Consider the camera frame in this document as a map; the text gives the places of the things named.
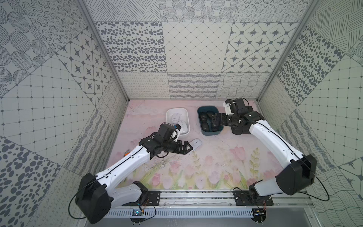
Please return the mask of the white slim mouse angled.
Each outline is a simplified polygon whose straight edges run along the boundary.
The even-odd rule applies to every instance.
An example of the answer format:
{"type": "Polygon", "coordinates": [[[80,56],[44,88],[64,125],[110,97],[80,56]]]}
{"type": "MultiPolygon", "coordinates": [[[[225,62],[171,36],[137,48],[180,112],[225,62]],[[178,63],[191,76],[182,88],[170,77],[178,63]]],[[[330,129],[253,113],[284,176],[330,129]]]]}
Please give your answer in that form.
{"type": "Polygon", "coordinates": [[[190,145],[192,146],[192,151],[195,151],[202,145],[202,141],[200,139],[194,139],[190,142],[190,145]]]}

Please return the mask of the white oval mouse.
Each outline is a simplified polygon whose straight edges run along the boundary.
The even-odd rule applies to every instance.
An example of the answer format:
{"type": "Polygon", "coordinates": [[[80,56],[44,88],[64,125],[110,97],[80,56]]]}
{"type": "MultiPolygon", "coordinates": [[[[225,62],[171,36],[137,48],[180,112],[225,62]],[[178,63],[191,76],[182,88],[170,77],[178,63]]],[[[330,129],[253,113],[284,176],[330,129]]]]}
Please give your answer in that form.
{"type": "Polygon", "coordinates": [[[172,124],[178,124],[178,122],[180,121],[180,117],[181,117],[181,114],[180,113],[174,113],[171,116],[171,122],[172,122],[172,124]]]}

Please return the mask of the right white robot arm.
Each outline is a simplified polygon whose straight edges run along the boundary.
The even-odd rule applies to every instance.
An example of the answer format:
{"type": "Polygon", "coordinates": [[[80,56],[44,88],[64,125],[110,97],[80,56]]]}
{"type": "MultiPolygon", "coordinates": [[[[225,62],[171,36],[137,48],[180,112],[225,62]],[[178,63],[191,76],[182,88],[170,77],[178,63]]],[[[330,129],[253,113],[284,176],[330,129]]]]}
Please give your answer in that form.
{"type": "Polygon", "coordinates": [[[265,118],[245,105],[244,98],[227,99],[225,113],[216,113],[211,121],[212,129],[228,126],[234,135],[248,131],[259,139],[277,159],[282,171],[274,178],[256,181],[249,186],[251,200],[274,194],[294,195],[312,185],[317,160],[313,155],[304,155],[275,132],[265,118]]]}

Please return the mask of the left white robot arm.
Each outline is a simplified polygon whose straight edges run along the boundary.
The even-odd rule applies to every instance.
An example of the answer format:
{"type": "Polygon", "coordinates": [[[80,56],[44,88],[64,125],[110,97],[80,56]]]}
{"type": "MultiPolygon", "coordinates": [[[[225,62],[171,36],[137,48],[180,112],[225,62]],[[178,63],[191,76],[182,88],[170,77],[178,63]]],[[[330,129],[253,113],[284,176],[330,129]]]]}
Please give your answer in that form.
{"type": "Polygon", "coordinates": [[[91,224],[103,219],[112,209],[123,205],[149,204],[153,198],[139,181],[119,188],[118,185],[134,170],[160,154],[186,155],[193,147],[179,140],[183,127],[162,123],[157,132],[143,138],[125,157],[96,175],[87,173],[80,181],[78,192],[72,200],[91,224]]]}

